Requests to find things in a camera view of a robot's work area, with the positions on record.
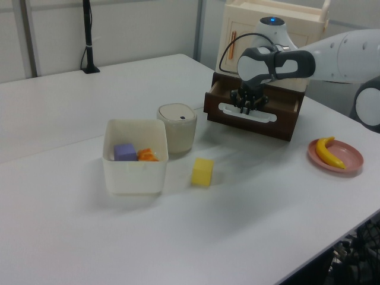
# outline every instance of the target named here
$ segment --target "table surface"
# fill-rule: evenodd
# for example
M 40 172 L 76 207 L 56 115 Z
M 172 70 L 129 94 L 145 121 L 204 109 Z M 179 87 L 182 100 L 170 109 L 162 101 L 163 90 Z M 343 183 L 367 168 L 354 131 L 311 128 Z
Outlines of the table surface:
M 0 85 L 4 284 L 277 284 L 380 209 L 380 135 L 305 98 L 291 142 L 207 121 L 170 156 L 160 196 L 113 196 L 101 161 L 112 118 L 199 108 L 213 71 L 183 55 Z M 356 147 L 342 175 L 313 164 L 319 137 Z M 215 161 L 209 188 L 190 184 Z

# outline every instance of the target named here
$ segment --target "pink plate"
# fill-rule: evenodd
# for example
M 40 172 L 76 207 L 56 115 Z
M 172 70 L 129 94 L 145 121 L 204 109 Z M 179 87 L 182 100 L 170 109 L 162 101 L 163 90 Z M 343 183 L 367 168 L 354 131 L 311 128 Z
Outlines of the pink plate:
M 310 158 L 318 165 L 335 172 L 354 172 L 359 170 L 363 163 L 364 159 L 360 152 L 358 152 L 352 146 L 342 142 L 342 141 L 331 141 L 327 145 L 327 149 L 330 153 L 338 157 L 342 160 L 342 162 L 346 165 L 346 169 L 337 168 L 334 166 L 330 166 L 324 163 L 315 151 L 315 145 L 318 140 L 313 140 L 309 144 L 308 153 Z

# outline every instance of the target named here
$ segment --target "banana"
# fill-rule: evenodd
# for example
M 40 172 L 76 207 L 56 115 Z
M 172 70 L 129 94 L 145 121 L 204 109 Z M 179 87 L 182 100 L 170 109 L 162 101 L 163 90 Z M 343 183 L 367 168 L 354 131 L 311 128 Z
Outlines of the banana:
M 334 139 L 334 137 L 320 138 L 316 142 L 315 151 L 324 163 L 337 168 L 346 169 L 346 165 L 344 165 L 343 161 L 341 161 L 338 157 L 330 153 L 326 148 L 326 145 Z

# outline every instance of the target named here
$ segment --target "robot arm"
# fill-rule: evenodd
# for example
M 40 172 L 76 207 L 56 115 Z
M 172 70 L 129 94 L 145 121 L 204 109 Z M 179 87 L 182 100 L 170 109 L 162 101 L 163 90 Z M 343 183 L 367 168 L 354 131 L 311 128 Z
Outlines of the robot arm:
M 259 32 L 269 38 L 272 35 L 276 45 L 268 46 L 257 37 L 253 47 L 244 51 L 237 64 L 243 81 L 239 92 L 247 94 L 247 89 L 258 90 L 265 83 L 285 78 L 366 83 L 356 95 L 355 111 L 364 126 L 378 126 L 380 131 L 380 30 L 350 31 L 298 49 L 289 39 L 284 21 L 265 19 L 269 20 L 260 21 Z

